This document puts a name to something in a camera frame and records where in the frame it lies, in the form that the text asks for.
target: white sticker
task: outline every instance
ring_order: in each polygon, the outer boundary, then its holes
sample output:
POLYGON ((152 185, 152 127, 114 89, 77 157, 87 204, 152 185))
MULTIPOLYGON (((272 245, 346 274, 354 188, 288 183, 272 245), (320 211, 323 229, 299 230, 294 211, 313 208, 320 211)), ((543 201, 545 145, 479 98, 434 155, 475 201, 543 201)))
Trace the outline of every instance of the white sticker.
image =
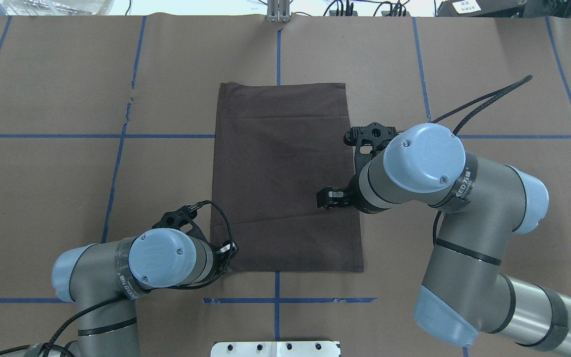
POLYGON ((476 11, 482 11, 476 0, 453 2, 453 7, 455 7, 455 11, 457 11, 457 13, 474 13, 476 11))

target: dark brown cloth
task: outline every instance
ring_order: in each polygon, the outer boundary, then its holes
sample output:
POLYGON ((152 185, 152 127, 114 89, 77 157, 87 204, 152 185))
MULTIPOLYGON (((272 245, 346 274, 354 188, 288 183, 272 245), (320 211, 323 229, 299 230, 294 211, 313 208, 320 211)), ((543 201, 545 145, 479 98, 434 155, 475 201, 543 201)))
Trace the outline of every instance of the dark brown cloth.
MULTIPOLYGON (((363 271, 354 209, 323 210, 316 192, 345 186, 352 149, 344 83, 220 87, 213 201, 240 251, 236 271, 363 271)), ((228 239, 211 212, 211 239, 228 239)))

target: white bracket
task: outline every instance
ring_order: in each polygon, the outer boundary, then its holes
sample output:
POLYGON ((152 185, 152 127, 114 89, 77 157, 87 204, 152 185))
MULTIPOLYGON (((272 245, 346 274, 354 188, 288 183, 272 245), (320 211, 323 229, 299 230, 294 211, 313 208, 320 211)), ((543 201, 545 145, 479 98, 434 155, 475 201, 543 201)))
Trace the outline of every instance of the white bracket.
POLYGON ((267 0, 268 22, 290 22, 290 0, 267 0))
POLYGON ((340 357, 336 341, 269 341, 254 343, 216 343, 211 357, 340 357))

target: light blue cap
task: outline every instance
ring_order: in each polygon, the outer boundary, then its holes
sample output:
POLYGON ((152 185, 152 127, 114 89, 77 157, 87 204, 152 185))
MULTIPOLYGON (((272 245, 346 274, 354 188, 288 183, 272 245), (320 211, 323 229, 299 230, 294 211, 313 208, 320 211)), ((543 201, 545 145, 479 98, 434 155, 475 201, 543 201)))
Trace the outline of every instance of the light blue cap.
POLYGON ((70 278, 72 278, 72 272, 81 255, 85 253, 87 248, 93 245, 95 244, 70 249, 61 254, 57 261, 54 262, 54 267, 52 267, 52 287, 56 290, 57 297, 62 301, 74 302, 70 296, 70 278))
POLYGON ((387 176, 415 193, 437 192, 453 185, 465 163, 462 141, 447 127, 432 122, 396 136, 383 154, 387 176))
POLYGON ((455 346, 473 346, 479 335, 473 325, 423 285, 420 285, 413 318, 422 330, 455 346))
POLYGON ((129 251, 129 269, 139 282, 166 288, 186 279, 197 260, 188 235, 171 228, 156 228, 134 240, 129 251))
POLYGON ((510 165, 507 165, 507 167, 517 172, 521 183, 523 183, 523 190, 525 190, 525 214, 523 215, 521 226, 513 232, 517 233, 517 235, 524 235, 537 228, 539 221, 546 217, 550 196, 546 185, 541 180, 510 165))

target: white mounting plate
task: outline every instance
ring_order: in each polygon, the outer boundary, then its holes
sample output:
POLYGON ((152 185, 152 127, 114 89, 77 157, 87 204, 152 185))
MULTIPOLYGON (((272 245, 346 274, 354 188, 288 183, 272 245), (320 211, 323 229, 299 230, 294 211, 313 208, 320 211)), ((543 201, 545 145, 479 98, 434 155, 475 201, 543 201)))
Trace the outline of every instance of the white mounting plate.
POLYGON ((216 343, 211 349, 211 357, 340 357, 340 355, 341 343, 336 341, 216 343))

